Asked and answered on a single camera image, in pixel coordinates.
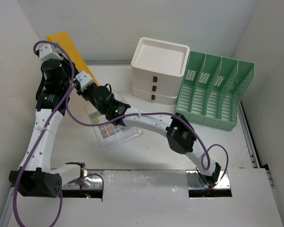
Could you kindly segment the metal base plate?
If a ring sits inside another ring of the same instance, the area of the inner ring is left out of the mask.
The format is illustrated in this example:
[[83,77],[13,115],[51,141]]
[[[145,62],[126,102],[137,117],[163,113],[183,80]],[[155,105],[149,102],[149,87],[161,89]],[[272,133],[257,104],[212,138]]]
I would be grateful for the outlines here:
[[[187,176],[187,185],[189,189],[201,190],[201,189],[206,189],[209,187],[203,182],[197,170],[187,170],[186,176]],[[231,184],[230,184],[228,173],[224,174],[223,171],[220,171],[218,181],[215,183],[215,186],[213,187],[213,189],[215,190],[228,190],[228,189],[230,190],[231,189]]]
[[89,173],[83,180],[73,180],[65,184],[63,190],[101,190],[103,187],[103,172]]

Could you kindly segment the orange plastic folder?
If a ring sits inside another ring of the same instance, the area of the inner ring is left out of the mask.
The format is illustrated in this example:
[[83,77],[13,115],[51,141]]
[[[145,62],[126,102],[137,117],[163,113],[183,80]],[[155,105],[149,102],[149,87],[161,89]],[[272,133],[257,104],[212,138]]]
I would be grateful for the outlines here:
[[54,35],[47,36],[47,40],[51,42],[57,42],[70,56],[71,60],[75,63],[75,66],[78,71],[85,71],[88,73],[94,80],[97,86],[99,86],[98,81],[89,70],[87,64],[83,60],[82,56],[80,55],[77,47],[75,46],[73,40],[71,39],[70,35],[66,31],[58,32]]

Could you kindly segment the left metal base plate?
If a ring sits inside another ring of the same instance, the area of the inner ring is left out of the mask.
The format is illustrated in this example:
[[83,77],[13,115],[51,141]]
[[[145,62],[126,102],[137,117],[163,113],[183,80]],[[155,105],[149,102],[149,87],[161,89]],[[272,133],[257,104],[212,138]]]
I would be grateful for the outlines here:
[[73,180],[65,184],[63,190],[101,190],[103,187],[103,172],[89,173],[83,180]]

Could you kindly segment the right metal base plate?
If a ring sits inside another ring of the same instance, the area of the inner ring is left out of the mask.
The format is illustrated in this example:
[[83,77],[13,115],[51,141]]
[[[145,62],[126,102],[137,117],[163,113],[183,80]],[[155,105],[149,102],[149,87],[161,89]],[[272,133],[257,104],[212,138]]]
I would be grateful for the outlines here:
[[[186,176],[187,176],[187,185],[189,189],[201,190],[201,189],[206,189],[209,187],[203,182],[197,170],[187,170]],[[213,189],[215,190],[228,190],[228,189],[230,190],[231,189],[231,184],[230,184],[228,173],[224,174],[223,171],[220,171],[218,181],[215,183],[215,186],[213,187]]]

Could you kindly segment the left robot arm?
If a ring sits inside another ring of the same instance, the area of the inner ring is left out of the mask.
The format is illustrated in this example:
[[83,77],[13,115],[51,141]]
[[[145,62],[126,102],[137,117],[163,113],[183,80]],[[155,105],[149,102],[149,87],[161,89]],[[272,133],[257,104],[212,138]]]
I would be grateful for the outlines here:
[[33,133],[19,169],[9,174],[9,181],[22,196],[55,198],[64,185],[82,176],[81,163],[51,169],[55,136],[66,110],[62,98],[69,88],[72,68],[64,57],[41,65]]

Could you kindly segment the white three-drawer storage box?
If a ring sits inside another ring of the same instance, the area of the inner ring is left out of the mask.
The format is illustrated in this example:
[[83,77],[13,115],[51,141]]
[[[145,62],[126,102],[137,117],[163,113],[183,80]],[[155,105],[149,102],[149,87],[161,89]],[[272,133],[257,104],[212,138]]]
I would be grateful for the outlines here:
[[142,37],[131,61],[133,95],[176,104],[189,54],[187,45]]

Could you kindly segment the clear sleeve with documents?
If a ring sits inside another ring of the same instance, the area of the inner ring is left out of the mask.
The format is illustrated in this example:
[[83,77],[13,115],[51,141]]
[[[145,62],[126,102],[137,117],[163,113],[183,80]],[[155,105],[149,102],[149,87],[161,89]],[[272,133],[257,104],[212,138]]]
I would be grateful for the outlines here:
[[[101,115],[90,102],[86,103],[85,108],[90,124],[107,122],[105,116]],[[92,129],[102,150],[111,149],[142,135],[138,127],[115,126],[111,123],[92,127]]]

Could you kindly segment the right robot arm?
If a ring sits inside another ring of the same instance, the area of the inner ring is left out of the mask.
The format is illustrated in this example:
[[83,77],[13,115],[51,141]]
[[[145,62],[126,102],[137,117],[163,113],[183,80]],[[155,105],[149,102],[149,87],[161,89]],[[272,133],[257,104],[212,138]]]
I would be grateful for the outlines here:
[[171,150],[186,155],[198,168],[201,179],[214,187],[219,179],[221,166],[210,159],[208,150],[184,115],[180,113],[146,113],[115,99],[111,86],[97,86],[75,82],[77,94],[90,102],[106,123],[123,127],[139,127],[162,135]]

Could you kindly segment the green plastic file organizer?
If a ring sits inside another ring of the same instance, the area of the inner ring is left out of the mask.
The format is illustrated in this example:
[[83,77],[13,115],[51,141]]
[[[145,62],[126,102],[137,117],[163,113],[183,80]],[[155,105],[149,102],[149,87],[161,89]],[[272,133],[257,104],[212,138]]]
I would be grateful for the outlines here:
[[193,123],[231,131],[255,64],[190,52],[175,111]]

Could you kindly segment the white foam front panel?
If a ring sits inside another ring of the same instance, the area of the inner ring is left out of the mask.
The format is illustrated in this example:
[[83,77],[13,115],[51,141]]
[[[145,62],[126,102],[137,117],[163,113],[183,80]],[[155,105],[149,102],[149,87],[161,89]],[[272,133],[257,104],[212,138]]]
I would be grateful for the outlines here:
[[190,198],[185,171],[105,171],[102,199],[18,196],[27,227],[280,227],[263,169],[231,169],[231,197]]

